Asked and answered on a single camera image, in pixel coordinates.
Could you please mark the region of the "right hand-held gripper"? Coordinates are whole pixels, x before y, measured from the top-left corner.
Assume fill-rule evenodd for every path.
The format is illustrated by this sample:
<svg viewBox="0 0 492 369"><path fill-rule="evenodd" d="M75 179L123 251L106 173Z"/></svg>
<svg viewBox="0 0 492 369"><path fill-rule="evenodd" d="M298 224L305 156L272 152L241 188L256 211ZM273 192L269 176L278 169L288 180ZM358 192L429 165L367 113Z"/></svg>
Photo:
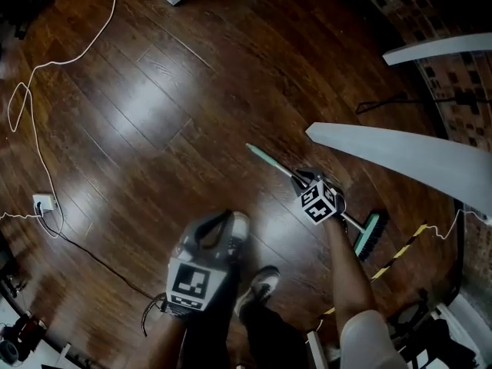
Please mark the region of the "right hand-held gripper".
<svg viewBox="0 0 492 369"><path fill-rule="evenodd" d="M296 196L299 197L301 210L313 224L320 224L345 212L344 196L332 183L322 180L321 170L299 168L295 177L291 177L291 183Z"/></svg>

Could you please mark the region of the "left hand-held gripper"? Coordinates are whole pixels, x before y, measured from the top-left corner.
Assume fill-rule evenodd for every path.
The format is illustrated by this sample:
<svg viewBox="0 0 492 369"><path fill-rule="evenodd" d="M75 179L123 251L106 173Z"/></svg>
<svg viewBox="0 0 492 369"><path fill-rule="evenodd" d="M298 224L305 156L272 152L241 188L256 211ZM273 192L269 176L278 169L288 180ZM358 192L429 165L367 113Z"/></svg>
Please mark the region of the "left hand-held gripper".
<svg viewBox="0 0 492 369"><path fill-rule="evenodd" d="M164 312L174 317L205 311L231 270L228 260L233 236L232 211L215 212L186 226L168 264ZM209 265L193 261L207 237Z"/></svg>

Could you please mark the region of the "green broom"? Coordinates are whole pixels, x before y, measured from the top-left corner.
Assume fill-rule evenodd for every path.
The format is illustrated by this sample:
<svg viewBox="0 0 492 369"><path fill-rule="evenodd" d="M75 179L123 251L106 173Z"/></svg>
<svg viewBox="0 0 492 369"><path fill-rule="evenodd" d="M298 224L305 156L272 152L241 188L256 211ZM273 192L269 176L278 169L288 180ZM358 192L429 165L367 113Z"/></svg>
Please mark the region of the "green broom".
<svg viewBox="0 0 492 369"><path fill-rule="evenodd" d="M252 151L263 161L267 162L270 166L278 169L284 175L287 175L290 180L291 177L295 177L296 171L292 171L283 166L279 161L275 160L259 147L249 143L247 143L246 146L250 151ZM322 180L326 180L337 187L333 179L324 172L322 172ZM299 197L296 198L296 203L301 209ZM370 253L374 250L374 247L381 238L381 235L387 224L387 215L382 211L373 211L368 215L367 220L363 224L359 223L348 214L347 203L346 210L341 216L334 216L331 218L337 218L345 224L350 224L358 231L358 236L354 243L354 252L361 261L365 261L369 257Z"/></svg>

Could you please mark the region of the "person's left forearm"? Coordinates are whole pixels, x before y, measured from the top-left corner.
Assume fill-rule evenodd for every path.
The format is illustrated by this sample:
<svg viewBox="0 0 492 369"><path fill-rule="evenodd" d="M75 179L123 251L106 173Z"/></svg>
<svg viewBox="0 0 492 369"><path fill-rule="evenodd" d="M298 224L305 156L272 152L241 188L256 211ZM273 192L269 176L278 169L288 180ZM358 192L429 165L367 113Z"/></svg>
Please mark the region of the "person's left forearm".
<svg viewBox="0 0 492 369"><path fill-rule="evenodd" d="M167 312L152 328L154 343L149 357L149 369L177 369L185 333L197 318L194 315L177 317Z"/></svg>

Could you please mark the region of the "person's left shoe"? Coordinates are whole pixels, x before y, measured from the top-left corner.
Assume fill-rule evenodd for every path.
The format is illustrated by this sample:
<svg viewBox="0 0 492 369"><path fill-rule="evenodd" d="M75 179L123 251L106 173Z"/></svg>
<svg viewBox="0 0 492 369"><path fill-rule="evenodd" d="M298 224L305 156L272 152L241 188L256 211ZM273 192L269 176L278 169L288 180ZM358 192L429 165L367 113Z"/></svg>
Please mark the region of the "person's left shoe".
<svg viewBox="0 0 492 369"><path fill-rule="evenodd" d="M231 236L229 239L228 253L237 254L249 236L250 219L240 212L235 211L232 214Z"/></svg>

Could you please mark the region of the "person's shoe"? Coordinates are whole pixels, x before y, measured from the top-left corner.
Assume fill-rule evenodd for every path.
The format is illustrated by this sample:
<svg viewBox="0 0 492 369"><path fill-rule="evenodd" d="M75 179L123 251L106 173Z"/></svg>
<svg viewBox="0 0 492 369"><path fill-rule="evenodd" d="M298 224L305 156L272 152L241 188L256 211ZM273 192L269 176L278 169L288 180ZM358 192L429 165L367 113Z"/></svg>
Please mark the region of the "person's shoe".
<svg viewBox="0 0 492 369"><path fill-rule="evenodd" d="M249 287L237 300L234 312L242 319L245 309L253 305L264 306L280 281L280 271L273 265L260 269L251 280Z"/></svg>
<svg viewBox="0 0 492 369"><path fill-rule="evenodd" d="M237 254L249 236L250 219L240 212L235 211L232 214L231 236L229 239L228 253Z"/></svg>

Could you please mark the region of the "person's right shoe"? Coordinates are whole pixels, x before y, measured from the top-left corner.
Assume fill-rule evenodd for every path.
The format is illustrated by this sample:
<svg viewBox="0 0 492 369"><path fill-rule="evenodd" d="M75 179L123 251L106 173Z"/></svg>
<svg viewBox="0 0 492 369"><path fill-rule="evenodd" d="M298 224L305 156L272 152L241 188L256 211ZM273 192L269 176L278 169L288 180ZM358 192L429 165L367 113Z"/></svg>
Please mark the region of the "person's right shoe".
<svg viewBox="0 0 492 369"><path fill-rule="evenodd" d="M280 271L273 265L260 269L251 280L249 287L237 300L234 312L242 319L245 309L253 305L264 306L280 281Z"/></svg>

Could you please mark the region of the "person's black trousers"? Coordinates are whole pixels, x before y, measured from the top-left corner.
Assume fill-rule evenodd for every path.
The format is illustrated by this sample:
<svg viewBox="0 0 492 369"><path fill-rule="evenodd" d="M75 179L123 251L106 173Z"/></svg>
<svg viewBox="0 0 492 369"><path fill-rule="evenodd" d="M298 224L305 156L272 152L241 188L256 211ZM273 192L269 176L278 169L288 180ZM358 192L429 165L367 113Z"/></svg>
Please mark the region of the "person's black trousers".
<svg viewBox="0 0 492 369"><path fill-rule="evenodd" d="M192 318L184 337L181 369L230 369L226 340L232 310L209 308ZM257 369L308 369L301 332L260 304L248 306L241 322Z"/></svg>

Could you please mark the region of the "white square table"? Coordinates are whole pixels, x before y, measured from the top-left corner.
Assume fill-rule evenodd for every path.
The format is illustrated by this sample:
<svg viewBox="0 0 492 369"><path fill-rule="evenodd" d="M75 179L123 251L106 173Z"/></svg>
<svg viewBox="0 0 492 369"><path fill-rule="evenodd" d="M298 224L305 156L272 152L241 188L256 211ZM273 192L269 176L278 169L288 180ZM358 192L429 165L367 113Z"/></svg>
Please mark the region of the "white square table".
<svg viewBox="0 0 492 369"><path fill-rule="evenodd" d="M316 155L342 181L365 170L391 207L428 201L391 186L398 173L492 212L492 153L446 138L420 75L381 57L398 38L367 0L168 1L218 92L202 104L225 131Z"/></svg>

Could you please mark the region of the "white power strip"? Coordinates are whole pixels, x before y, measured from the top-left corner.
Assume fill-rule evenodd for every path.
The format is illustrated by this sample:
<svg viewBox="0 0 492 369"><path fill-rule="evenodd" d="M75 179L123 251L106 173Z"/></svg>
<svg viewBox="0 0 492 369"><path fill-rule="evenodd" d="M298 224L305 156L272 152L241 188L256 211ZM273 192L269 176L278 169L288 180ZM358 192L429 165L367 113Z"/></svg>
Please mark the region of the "white power strip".
<svg viewBox="0 0 492 369"><path fill-rule="evenodd" d="M33 194L32 200L34 209L38 214L55 211L58 208L53 194Z"/></svg>

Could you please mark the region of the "white desk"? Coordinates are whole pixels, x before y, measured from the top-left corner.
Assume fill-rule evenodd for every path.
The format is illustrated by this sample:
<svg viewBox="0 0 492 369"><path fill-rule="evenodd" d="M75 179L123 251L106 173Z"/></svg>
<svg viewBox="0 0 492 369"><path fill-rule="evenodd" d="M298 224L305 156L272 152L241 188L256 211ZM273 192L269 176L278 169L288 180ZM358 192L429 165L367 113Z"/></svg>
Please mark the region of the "white desk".
<svg viewBox="0 0 492 369"><path fill-rule="evenodd" d="M447 322L451 339L470 348L475 354L476 369L492 369L492 329L462 294L458 294L447 306L439 304L432 313L433 319L443 319ZM328 369L324 349L316 331L307 335L307 348L314 359L316 369ZM408 363L409 369L447 369L443 361L435 358L430 360L427 352L419 353L416 363ZM424 358L429 361L424 365Z"/></svg>

